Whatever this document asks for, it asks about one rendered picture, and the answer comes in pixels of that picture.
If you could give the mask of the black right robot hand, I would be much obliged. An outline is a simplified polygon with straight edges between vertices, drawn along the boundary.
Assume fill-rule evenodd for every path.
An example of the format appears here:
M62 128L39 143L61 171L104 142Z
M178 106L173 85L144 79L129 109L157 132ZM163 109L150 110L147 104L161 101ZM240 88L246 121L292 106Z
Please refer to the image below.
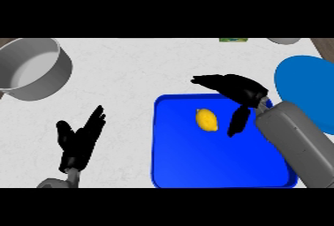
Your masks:
M232 114L228 127L228 136L232 138L237 133L243 132L252 115L252 109L259 108L269 90L253 79L237 74L198 75L194 76L191 82L218 91L240 104L240 108Z

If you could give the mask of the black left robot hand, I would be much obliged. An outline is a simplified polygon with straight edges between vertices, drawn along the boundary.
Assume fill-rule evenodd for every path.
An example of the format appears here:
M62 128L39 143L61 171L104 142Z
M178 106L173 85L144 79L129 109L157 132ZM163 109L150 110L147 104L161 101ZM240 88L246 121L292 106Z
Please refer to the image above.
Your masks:
M98 106L85 126L77 131L64 120L57 123L58 143L62 149L59 166L62 173L70 169L82 171L86 168L107 124L105 118L104 107Z

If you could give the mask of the yellow lemon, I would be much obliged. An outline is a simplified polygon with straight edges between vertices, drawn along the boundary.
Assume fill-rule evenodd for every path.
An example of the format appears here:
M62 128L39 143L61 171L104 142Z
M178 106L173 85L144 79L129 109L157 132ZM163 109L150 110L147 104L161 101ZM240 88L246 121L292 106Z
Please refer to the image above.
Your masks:
M195 122L206 132L218 131L218 117L209 109L200 109L195 112Z

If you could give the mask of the blue plate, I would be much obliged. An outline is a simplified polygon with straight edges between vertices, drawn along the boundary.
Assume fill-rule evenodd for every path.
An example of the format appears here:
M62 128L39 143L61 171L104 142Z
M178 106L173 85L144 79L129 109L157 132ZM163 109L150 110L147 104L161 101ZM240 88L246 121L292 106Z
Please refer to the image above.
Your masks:
M274 83L281 100L334 135L334 63L315 56L290 56L277 66Z

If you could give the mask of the blue tray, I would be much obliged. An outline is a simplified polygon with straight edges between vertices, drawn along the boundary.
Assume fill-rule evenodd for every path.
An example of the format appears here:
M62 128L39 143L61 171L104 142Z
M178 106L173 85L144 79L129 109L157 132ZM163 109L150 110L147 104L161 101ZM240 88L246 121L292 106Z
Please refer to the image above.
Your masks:
M166 94L154 103L151 181L160 188L292 188L297 174L250 119L228 136L240 104L219 94ZM218 131L197 125L209 109Z

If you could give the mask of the grey bowl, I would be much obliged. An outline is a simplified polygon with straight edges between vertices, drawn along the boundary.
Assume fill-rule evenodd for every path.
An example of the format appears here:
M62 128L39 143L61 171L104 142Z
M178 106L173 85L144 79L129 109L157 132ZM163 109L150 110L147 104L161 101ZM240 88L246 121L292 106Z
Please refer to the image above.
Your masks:
M300 41L302 38L268 38L274 43L292 45Z

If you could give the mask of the grey pot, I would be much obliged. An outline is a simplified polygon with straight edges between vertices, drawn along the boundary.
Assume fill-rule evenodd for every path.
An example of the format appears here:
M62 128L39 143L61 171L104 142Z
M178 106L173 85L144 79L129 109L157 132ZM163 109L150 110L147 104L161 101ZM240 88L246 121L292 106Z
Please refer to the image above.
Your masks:
M0 48L0 92L21 101L54 95L73 74L73 60L54 38L18 38Z

